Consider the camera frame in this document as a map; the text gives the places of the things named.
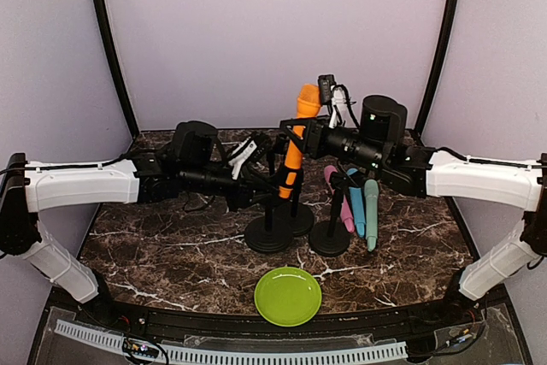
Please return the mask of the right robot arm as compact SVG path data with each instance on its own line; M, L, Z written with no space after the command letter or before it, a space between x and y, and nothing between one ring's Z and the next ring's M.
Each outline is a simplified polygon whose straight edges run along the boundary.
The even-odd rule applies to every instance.
M499 244L454 275L447 298L436 308L437 319L453 326L468 313L469 301L546 256L546 159L510 162L406 145L406 115L392 98L372 95L362 101L356 131L313 117L284 120L279 127L304 155L333 156L374 171L402 195L464 197L522 209L521 222Z

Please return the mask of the black stand of blue microphone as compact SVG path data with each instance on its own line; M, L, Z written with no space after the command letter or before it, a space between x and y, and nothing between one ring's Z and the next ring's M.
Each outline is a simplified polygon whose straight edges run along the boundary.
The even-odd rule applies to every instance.
M333 189L329 219L313 226L309 232L309 247L316 254L324 257L336 257L344 254L350 247L350 233L341 221L341 210L344 194L356 183L350 182L347 174L333 172L329 177Z

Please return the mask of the pink toy microphone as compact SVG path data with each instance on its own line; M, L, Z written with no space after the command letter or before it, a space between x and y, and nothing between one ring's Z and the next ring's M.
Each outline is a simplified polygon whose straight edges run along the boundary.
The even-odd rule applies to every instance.
M331 178L331 175L333 173L337 173L337 171L338 170L333 165L327 165L324 168L325 182L327 183L327 185L328 185L328 187L329 187L332 194L334 194L334 188L333 188L332 184L330 183L330 178ZM341 210L340 210L339 215L340 215L340 219L343 222L346 230L349 233L354 233L356 231L355 222L354 222L353 214L352 214L351 209L350 209L350 205L348 203L348 200L347 200L345 194L343 194L343 202L342 202L342 205L341 205Z

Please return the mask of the teal toy microphone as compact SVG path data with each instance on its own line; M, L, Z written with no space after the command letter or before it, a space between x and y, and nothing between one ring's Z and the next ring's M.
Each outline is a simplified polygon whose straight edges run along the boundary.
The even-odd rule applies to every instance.
M376 180L369 179L364 185L367 248L369 252L375 250L378 241L378 200L379 186Z

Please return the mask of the blue toy microphone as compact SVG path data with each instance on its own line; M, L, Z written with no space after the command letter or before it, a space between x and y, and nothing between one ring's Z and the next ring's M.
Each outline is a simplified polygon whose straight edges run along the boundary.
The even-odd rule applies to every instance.
M349 194L350 206L353 214L356 233L359 238L366 238L366 206L364 197L365 178L356 168L350 168L347 172L350 180Z

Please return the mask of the black stand of pink microphone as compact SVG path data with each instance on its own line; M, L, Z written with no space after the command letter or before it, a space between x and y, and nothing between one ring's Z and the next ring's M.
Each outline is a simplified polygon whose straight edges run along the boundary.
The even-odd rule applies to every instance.
M308 234L315 224L315 216L312 209L300 202L299 196L294 194L287 208L286 221L294 237L302 237Z

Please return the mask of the black stand of teal microphone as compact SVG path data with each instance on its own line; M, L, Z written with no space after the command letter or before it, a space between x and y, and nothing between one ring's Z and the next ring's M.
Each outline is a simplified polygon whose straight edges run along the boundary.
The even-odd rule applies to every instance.
M268 173L270 176L274 176L276 173L276 156L283 156L285 154L285 147L287 145L287 137L281 133L278 134L273 142L273 145L266 154L266 160L268 163Z

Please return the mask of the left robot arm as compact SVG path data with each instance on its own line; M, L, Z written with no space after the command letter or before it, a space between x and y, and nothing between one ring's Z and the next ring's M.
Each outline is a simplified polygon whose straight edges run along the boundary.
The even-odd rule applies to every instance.
M47 209L92 203L159 203L182 192L224 197L231 211L262 202L274 193L269 178L248 169L269 151L271 138L253 132L225 150L215 127L181 122L159 149L128 151L105 162L29 162L15 153L2 170L1 252L29 261L52 283L86 304L102 327L114 327L120 307L107 286L41 226Z

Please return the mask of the black stand of orange microphone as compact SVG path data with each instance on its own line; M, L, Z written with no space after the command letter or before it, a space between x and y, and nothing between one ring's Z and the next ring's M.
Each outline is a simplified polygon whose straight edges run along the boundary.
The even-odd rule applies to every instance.
M244 230L246 245L255 252L273 254L285 250L297 232L302 172L281 165L273 175L276 192L265 200L264 216Z

